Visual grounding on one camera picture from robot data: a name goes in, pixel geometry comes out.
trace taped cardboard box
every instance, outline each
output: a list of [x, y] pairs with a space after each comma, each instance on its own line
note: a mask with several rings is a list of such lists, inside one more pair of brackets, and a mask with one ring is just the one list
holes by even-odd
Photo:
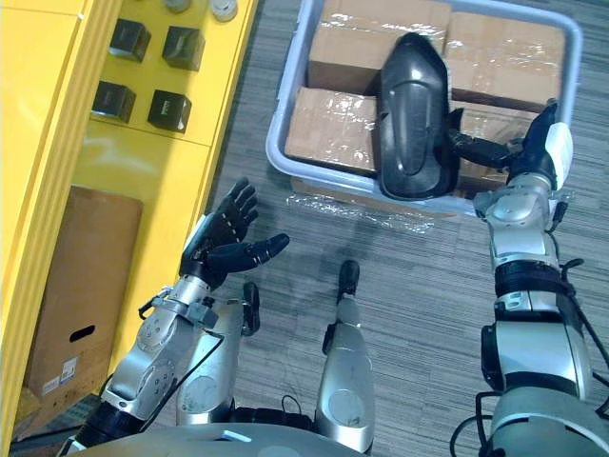
[[415, 31], [439, 53], [451, 7], [426, 0], [327, 0], [308, 63], [311, 88], [371, 95], [397, 39]]
[[[40, 405], [24, 408], [15, 436], [33, 433], [106, 380], [141, 214], [138, 200], [71, 188], [24, 378], [23, 391]], [[32, 404], [28, 395], [22, 402]]]
[[376, 99], [300, 88], [285, 155], [355, 174], [375, 174], [372, 130]]
[[444, 59], [454, 100], [540, 112], [560, 95], [564, 35], [541, 24], [454, 12]]
[[[452, 102], [452, 109], [463, 108], [461, 131], [467, 135], [506, 144], [524, 138], [536, 114], [515, 109]], [[461, 159], [458, 190], [473, 197], [478, 191], [493, 190], [505, 184], [507, 174]]]

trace black cube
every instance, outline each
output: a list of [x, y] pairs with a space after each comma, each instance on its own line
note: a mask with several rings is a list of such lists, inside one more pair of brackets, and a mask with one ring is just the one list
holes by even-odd
[[110, 54], [142, 62], [149, 41], [150, 33], [144, 24], [119, 19], [116, 21], [112, 41], [110, 41]]
[[97, 86], [97, 92], [95, 92], [95, 99], [93, 100], [93, 108], [91, 110], [100, 116], [106, 116], [127, 123], [129, 122], [134, 102], [135, 93], [127, 86], [100, 81]]
[[185, 95], [155, 90], [148, 121], [158, 129], [184, 133], [187, 130], [191, 106], [190, 100]]
[[204, 46], [205, 39], [199, 29], [171, 26], [163, 46], [163, 58], [171, 67], [198, 71]]

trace gray plastic bin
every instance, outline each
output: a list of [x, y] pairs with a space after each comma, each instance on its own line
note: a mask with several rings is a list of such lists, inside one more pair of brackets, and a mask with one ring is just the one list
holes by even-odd
[[[566, 124], [570, 124], [575, 102], [582, 45], [581, 29], [575, 21], [552, 11], [493, 0], [448, 0], [448, 3], [452, 4], [454, 11], [500, 16], [562, 29], [566, 46], [562, 67], [559, 119]], [[318, 188], [339, 190], [431, 212], [474, 215], [472, 202], [463, 198], [444, 196], [416, 202], [392, 200], [382, 194], [375, 179], [306, 164], [284, 155], [290, 118], [296, 103], [298, 89], [305, 84], [309, 49], [323, 8], [324, 0], [303, 0], [301, 4], [297, 28], [285, 61], [277, 108], [266, 137], [266, 156], [269, 162], [279, 171], [302, 178], [308, 184]]]

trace gray carpet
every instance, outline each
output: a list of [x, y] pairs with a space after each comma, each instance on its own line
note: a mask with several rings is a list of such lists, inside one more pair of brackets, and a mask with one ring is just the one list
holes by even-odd
[[[572, 280], [609, 344], [609, 2], [522, 3], [565, 13], [584, 30], [572, 125], [576, 158], [567, 181], [578, 198], [557, 235], [564, 259], [586, 261]], [[289, 179], [266, 161], [265, 137], [299, 5], [298, 0], [260, 5], [216, 178], [216, 204], [242, 173], [257, 186], [261, 217], [248, 239], [285, 231], [292, 240], [270, 264], [235, 276], [221, 289], [236, 295], [241, 283], [252, 279], [263, 299], [262, 328], [242, 345], [237, 401], [280, 407], [282, 395], [290, 393], [313, 413], [337, 272], [343, 260], [353, 258], [362, 267], [358, 299], [376, 382], [373, 455], [448, 455], [454, 427], [473, 413], [474, 395], [487, 390], [479, 355], [480, 328], [493, 319], [487, 230], [478, 220], [462, 218], [436, 221], [426, 233], [416, 233], [286, 204]], [[601, 368], [595, 352], [593, 359]], [[606, 393], [597, 387], [593, 402]], [[164, 416], [170, 420], [171, 414]], [[477, 455], [473, 429], [460, 443], [460, 455]]]

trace sticker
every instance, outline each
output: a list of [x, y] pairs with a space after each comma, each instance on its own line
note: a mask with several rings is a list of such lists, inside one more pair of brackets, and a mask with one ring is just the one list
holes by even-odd
[[78, 356], [72, 357], [64, 362], [64, 367], [61, 370], [60, 384], [64, 384], [69, 381], [76, 373], [76, 363], [78, 362]]
[[52, 390], [55, 390], [59, 387], [59, 376], [55, 376], [53, 379], [44, 383], [42, 386], [42, 394], [47, 395]]

